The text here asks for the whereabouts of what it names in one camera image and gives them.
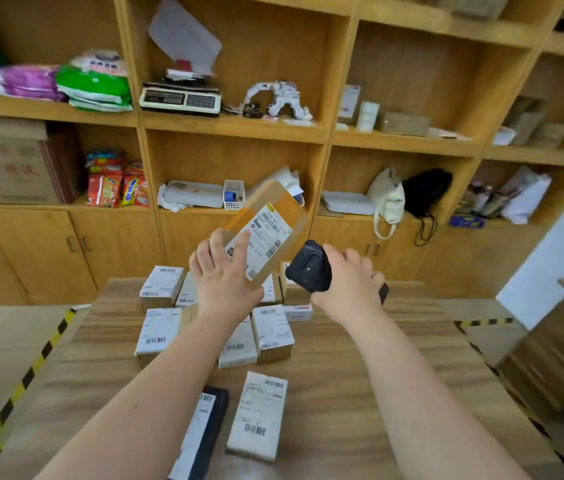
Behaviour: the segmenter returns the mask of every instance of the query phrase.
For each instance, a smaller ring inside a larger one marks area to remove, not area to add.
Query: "hand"
[[[197,288],[198,316],[220,321],[235,330],[264,298],[264,289],[246,285],[246,250],[250,232],[239,235],[233,257],[223,245],[223,230],[200,242],[188,260]]]
[[[379,291],[384,275],[373,270],[371,260],[352,249],[341,253],[330,244],[324,244],[324,251],[333,279],[328,291],[313,293],[311,302],[347,329],[353,321],[383,314]]]

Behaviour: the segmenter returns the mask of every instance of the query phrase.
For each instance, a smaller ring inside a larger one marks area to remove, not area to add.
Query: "wooden shelving unit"
[[[288,165],[300,171],[311,217],[302,237],[355,248],[387,279],[424,281],[444,298],[495,296],[564,211],[564,145],[491,146],[520,94],[547,99],[547,120],[564,122],[564,34],[552,32],[564,0],[510,0],[492,22],[425,0],[179,1],[222,41],[213,71],[225,103],[241,102],[255,82],[291,80],[317,124],[142,111],[142,83],[172,66],[147,35],[159,0],[0,0],[0,44],[13,63],[62,64],[90,47],[117,50],[134,104],[132,112],[105,114],[0,96],[0,116],[75,123],[85,152],[124,148],[143,163],[152,201],[151,209],[91,208],[84,197],[73,205],[0,205],[0,303],[90,302],[109,276],[187,266],[198,243],[235,214],[160,209],[158,188],[173,179],[250,186]],[[428,116],[431,126],[470,140],[336,130],[346,83],[362,87],[360,101]],[[553,176],[528,225],[446,226],[470,181],[502,185],[520,164]],[[387,241],[375,236],[371,216],[319,215],[323,190],[366,193],[389,166],[403,179],[432,168],[454,175],[432,209],[438,233],[424,247],[414,246],[421,223],[409,214]]]

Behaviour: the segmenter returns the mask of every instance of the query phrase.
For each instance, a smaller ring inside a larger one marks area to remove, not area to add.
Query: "floor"
[[[441,300],[441,305],[450,318],[458,321],[510,317],[510,313],[492,299]],[[38,360],[40,351],[57,330],[69,308],[70,305],[0,306],[0,410],[16,391],[30,365]],[[46,371],[62,356],[64,345],[70,341],[87,313],[87,310],[83,310],[76,314],[28,389],[17,398],[5,427],[0,429],[0,444],[8,439],[11,430],[24,415]],[[517,322],[464,329],[468,339],[478,345],[485,362],[490,365],[497,364],[526,335],[524,327]],[[553,438],[556,450],[564,455],[564,418],[544,426]],[[564,480],[564,467],[550,471],[534,470],[529,474],[534,480]]]

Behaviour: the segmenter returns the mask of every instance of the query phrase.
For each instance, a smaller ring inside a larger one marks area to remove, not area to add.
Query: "forearm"
[[[366,363],[405,479],[528,480],[398,326],[381,312],[366,318],[349,333]]]
[[[199,316],[98,412],[38,479],[166,478],[206,379],[233,332]]]

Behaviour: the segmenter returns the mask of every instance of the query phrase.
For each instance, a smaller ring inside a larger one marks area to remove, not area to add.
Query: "hazard stripe tape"
[[[57,330],[53,333],[51,338],[46,341],[44,348],[42,348],[39,356],[28,368],[28,370],[24,374],[24,377],[20,380],[19,384],[17,384],[17,387],[15,387],[13,394],[10,395],[6,404],[4,404],[4,407],[2,407],[2,409],[0,410],[0,430],[4,428],[6,421],[15,409],[15,405],[24,395],[26,389],[29,388],[38,371],[45,364],[46,359],[48,359],[48,356],[51,354],[52,350],[57,346],[57,343],[60,341],[62,334],[66,331],[70,322],[73,321],[73,318],[75,318],[75,310],[71,308],[66,313],[64,318],[62,318],[60,324],[57,325]],[[0,444],[0,453],[2,451],[2,448],[3,445]]]
[[[515,323],[515,318],[491,318],[489,320],[471,320],[469,322],[457,322],[462,326],[487,326],[487,325],[510,325]]]
[[[511,319],[507,318],[507,319],[504,319],[504,320],[511,320],[511,321],[506,322],[506,323],[513,323],[513,318],[511,318]],[[500,373],[499,370],[497,370],[491,364],[486,362],[486,358],[484,357],[484,353],[482,352],[482,350],[480,350],[480,348],[477,345],[475,345],[474,343],[472,343],[469,340],[469,337],[466,333],[466,330],[463,329],[463,327],[465,327],[465,326],[481,326],[481,325],[485,324],[484,322],[490,322],[490,321],[491,320],[474,320],[472,322],[454,321],[454,325],[457,328],[457,330],[459,330],[462,333],[462,335],[464,336],[464,338],[466,339],[466,341],[468,342],[470,347],[473,350],[475,350],[476,352],[478,352],[478,354],[480,355],[480,357],[482,358],[482,360],[484,361],[486,366],[489,368],[489,370],[491,370],[492,373],[494,373],[495,376],[498,377],[498,379],[502,383],[502,386],[507,391],[507,393],[509,394],[511,399],[513,399],[513,401],[518,405],[518,408],[520,409],[520,411],[522,411],[525,414],[525,416],[528,418],[528,420],[531,422],[531,424],[534,426],[534,428],[538,431],[538,433],[540,433],[544,437],[544,439],[547,441],[547,443],[549,443],[549,446],[551,447],[553,452],[557,455],[557,457],[560,459],[560,461],[564,465],[564,455],[557,450],[557,445],[556,445],[554,439],[549,435],[549,432],[542,425],[538,416],[531,410],[531,408],[528,407],[528,405],[526,404],[524,399],[522,399],[522,397],[520,397],[520,395],[518,394],[518,391],[515,389],[515,387],[513,387],[513,384],[511,384],[511,382],[502,373]],[[466,323],[476,323],[476,322],[479,322],[480,325],[465,325]],[[486,324],[487,325],[495,325],[496,323],[486,323]]]

